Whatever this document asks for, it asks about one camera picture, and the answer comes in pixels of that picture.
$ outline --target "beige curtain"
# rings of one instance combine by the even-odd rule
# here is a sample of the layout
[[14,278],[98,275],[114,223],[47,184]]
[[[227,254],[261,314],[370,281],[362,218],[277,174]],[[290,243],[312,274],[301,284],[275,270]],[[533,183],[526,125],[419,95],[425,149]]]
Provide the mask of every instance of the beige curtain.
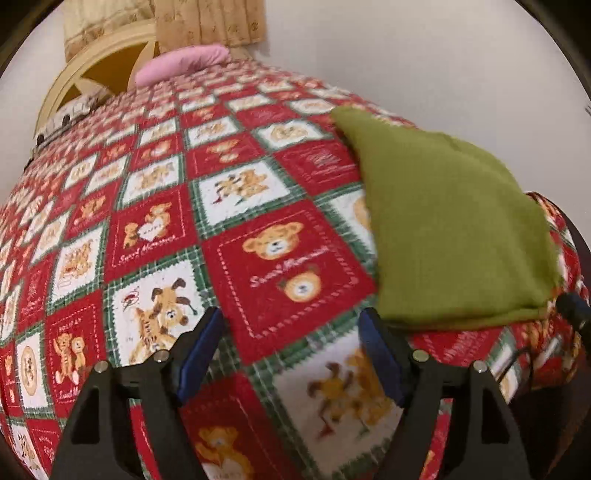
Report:
[[264,40],[264,0],[154,0],[160,51],[221,43],[237,47]]
[[129,23],[154,18],[154,0],[65,0],[66,61],[97,38]]

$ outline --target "green cloth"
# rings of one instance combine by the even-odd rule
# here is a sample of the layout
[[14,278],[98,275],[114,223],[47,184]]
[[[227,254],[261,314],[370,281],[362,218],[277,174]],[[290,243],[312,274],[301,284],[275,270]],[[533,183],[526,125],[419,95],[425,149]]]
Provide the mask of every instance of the green cloth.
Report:
[[473,329],[546,315],[556,248],[542,210],[498,159],[355,108],[332,118],[361,164],[384,320]]

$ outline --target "pink pillow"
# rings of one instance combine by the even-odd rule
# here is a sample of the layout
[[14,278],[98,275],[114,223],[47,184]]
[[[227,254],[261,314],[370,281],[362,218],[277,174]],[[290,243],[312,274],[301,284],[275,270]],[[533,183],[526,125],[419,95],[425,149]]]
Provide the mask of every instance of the pink pillow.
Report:
[[204,68],[230,60],[230,51],[223,45],[199,45],[179,48],[150,60],[135,74],[137,88],[186,73],[195,73]]

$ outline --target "wooden headboard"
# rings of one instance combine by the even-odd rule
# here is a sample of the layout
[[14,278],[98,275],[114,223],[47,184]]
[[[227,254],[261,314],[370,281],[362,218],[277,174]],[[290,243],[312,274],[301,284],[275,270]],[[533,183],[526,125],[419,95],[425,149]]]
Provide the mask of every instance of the wooden headboard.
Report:
[[103,87],[113,95],[134,87],[135,72],[159,55],[154,20],[142,20],[98,38],[76,55],[51,86],[35,131],[59,108],[82,93]]

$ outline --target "red and white bedspread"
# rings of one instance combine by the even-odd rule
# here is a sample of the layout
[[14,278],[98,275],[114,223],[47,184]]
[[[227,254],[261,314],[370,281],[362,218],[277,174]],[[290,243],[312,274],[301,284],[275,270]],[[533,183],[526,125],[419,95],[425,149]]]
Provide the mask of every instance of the red and white bedspread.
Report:
[[[329,117],[343,104],[412,126],[320,80],[240,61],[125,93],[32,163],[1,210],[0,427],[33,475],[50,474],[97,360],[142,362],[219,305],[229,333],[181,412],[210,478],[371,476],[401,412],[376,394],[359,350],[376,256],[357,165]],[[564,288],[586,295],[563,218],[532,197]],[[145,343],[150,317],[168,333]],[[499,372],[517,349],[539,354],[552,338],[534,375],[549,385],[572,375],[579,350],[555,315],[409,340]],[[507,397],[526,367],[505,377]],[[138,406],[132,417],[147,475],[159,478]],[[448,421],[442,407],[424,478],[437,472]]]

